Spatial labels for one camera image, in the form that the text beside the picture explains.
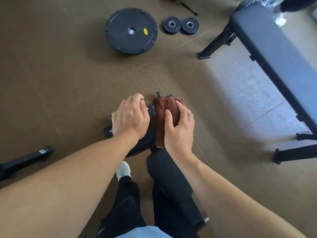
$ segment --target weight plate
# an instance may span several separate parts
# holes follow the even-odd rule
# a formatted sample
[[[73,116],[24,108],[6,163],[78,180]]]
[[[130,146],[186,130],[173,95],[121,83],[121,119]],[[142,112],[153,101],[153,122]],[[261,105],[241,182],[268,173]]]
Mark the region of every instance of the weight plate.
[[[198,31],[199,23],[194,17],[187,17],[182,20],[182,30],[187,35],[193,35]]]
[[[106,37],[119,52],[140,54],[156,42],[158,27],[153,17],[137,8],[124,8],[110,16],[106,24]]]
[[[180,31],[182,24],[177,17],[167,17],[163,22],[163,28],[169,34],[176,34]]]

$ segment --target flat bench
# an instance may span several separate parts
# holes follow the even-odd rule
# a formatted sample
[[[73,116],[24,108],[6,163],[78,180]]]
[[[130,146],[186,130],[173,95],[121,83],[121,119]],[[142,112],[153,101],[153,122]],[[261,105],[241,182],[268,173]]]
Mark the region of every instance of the flat bench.
[[[284,98],[311,132],[296,134],[297,140],[317,140],[317,74],[305,58],[275,24],[272,13],[260,3],[237,11],[223,32],[203,51],[198,59],[210,58],[223,44],[230,46],[238,37]],[[280,151],[272,160],[299,160],[317,157],[317,145]]]

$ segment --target plate center hole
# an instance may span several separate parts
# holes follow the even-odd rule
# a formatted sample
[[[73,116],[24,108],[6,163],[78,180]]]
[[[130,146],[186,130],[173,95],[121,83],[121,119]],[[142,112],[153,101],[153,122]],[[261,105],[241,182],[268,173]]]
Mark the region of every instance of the plate center hole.
[[[173,21],[170,21],[168,25],[169,25],[170,27],[175,27],[176,24],[175,24]]]
[[[191,21],[189,21],[189,22],[187,23],[187,26],[188,26],[189,28],[192,28],[192,27],[194,26],[194,24],[193,24]]]
[[[128,33],[133,35],[135,33],[135,29],[133,27],[128,28]]]

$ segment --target round black disc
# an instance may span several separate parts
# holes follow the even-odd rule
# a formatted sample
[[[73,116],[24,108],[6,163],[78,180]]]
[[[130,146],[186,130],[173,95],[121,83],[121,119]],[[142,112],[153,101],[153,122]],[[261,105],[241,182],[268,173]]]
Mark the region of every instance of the round black disc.
[[[106,24],[106,36],[117,51],[140,54],[154,45],[158,27],[147,12],[137,8],[124,8],[110,16]]]
[[[167,17],[163,22],[163,28],[169,34],[176,34],[180,31],[182,24],[177,17]]]
[[[199,23],[194,17],[187,17],[182,20],[182,30],[187,35],[193,35],[198,31]]]

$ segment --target adjustable bench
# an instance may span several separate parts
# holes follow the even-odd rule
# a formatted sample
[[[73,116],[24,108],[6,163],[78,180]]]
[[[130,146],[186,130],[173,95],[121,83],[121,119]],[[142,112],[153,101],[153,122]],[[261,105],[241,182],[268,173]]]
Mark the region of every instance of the adjustable bench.
[[[275,24],[272,13],[260,3],[250,4],[232,15],[223,32],[197,53],[198,59],[210,58],[223,44],[230,46],[236,37],[292,106],[298,120],[310,129],[311,132],[296,134],[297,140],[317,140],[317,74]],[[315,157],[317,144],[276,149],[272,160],[280,164]]]

